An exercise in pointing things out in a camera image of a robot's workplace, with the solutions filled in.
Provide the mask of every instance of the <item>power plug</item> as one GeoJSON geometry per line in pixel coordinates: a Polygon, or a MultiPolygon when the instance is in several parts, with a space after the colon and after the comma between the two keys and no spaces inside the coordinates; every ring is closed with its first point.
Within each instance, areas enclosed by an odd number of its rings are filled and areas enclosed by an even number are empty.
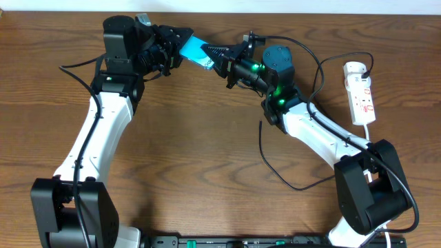
{"type": "Polygon", "coordinates": [[[367,69],[363,63],[351,61],[343,66],[345,87],[349,98],[354,125],[366,125],[375,121],[371,95],[371,77],[363,78],[367,69]]]}

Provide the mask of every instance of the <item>white background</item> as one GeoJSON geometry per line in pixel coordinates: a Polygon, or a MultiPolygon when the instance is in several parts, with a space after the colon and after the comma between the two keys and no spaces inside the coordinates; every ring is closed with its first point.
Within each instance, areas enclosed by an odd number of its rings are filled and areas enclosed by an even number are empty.
{"type": "Polygon", "coordinates": [[[0,0],[3,10],[441,14],[441,0],[0,0]]]}

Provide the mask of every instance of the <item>tabletop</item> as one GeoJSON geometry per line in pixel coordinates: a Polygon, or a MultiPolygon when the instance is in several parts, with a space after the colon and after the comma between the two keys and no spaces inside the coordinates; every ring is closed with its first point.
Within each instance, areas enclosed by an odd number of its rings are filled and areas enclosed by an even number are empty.
{"type": "MultiPolygon", "coordinates": [[[[102,22],[115,14],[121,13],[5,12],[0,19],[0,247],[40,247],[30,188],[35,178],[50,178],[68,155],[90,97],[58,66],[103,54],[102,22]]],[[[239,43],[253,30],[298,39],[319,59],[372,53],[377,120],[369,125],[371,140],[395,146],[420,208],[419,227],[404,237],[409,247],[440,246],[441,17],[149,16],[153,23],[190,27],[208,43],[239,43]]],[[[309,95],[316,64],[301,48],[284,44],[293,54],[296,84],[309,95]]],[[[369,63],[355,56],[325,64],[327,84],[318,99],[341,126],[363,136],[351,123],[343,86],[349,60],[369,63]]],[[[90,81],[94,68],[72,71],[90,81]]],[[[293,192],[262,162],[260,119],[267,159],[290,183],[301,187],[333,174],[305,144],[266,122],[255,92],[229,90],[214,71],[188,61],[171,73],[145,84],[116,149],[107,190],[121,223],[182,236],[324,234],[335,227],[341,213],[334,180],[293,192]]],[[[412,221],[410,210],[389,227],[412,221]]]]}

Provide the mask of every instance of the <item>wooden surface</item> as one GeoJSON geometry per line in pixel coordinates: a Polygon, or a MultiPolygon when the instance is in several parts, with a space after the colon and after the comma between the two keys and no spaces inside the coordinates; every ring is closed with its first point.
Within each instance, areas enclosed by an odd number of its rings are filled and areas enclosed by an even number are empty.
{"type": "MultiPolygon", "coordinates": [[[[7,12],[0,19],[0,247],[38,247],[30,203],[37,177],[49,178],[70,151],[88,110],[87,92],[58,70],[104,52],[102,21],[115,13],[7,12]]],[[[366,50],[377,121],[371,139],[391,141],[421,213],[409,247],[441,244],[441,17],[314,14],[149,14],[158,24],[191,27],[211,43],[243,34],[279,34],[319,57],[366,50]]],[[[296,80],[309,94],[316,66],[292,47],[296,80]]],[[[368,63],[364,57],[354,57],[368,63]]],[[[342,65],[324,66],[319,99],[343,127],[351,124],[342,65]]],[[[92,66],[74,70],[92,78],[92,66]]],[[[183,236],[325,233],[341,214],[335,182],[292,192],[258,152],[261,99],[225,88],[226,80],[184,62],[146,84],[116,150],[108,190],[120,221],[183,236]]],[[[270,163],[297,186],[333,174],[301,142],[263,125],[270,163]]],[[[411,211],[390,227],[406,227],[411,211]]]]}

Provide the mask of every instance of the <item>blue object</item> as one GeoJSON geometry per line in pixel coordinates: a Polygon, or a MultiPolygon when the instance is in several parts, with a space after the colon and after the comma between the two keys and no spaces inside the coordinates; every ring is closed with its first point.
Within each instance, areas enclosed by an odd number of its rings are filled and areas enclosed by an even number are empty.
{"type": "Polygon", "coordinates": [[[203,44],[206,44],[206,42],[192,36],[190,39],[188,39],[183,48],[181,48],[179,54],[202,66],[206,70],[210,70],[213,68],[214,62],[206,55],[204,51],[202,51],[201,46],[203,44]]]}

